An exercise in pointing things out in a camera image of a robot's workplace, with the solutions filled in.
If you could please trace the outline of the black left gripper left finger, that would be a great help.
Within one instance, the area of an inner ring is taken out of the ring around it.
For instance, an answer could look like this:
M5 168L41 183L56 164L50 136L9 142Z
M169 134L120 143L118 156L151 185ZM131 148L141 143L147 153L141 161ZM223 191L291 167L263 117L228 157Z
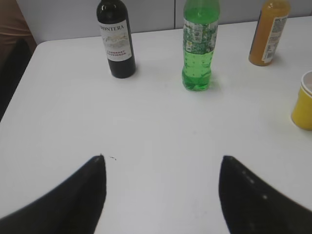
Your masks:
M94 156L53 190L1 218L2 234L93 234L106 199L104 156Z

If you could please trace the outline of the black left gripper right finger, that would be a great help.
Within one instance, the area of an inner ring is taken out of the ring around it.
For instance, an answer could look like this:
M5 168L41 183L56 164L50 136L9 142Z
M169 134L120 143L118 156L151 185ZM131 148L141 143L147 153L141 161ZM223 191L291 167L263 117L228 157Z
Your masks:
M263 181L233 156L221 162L218 195L232 234L310 234L312 212Z

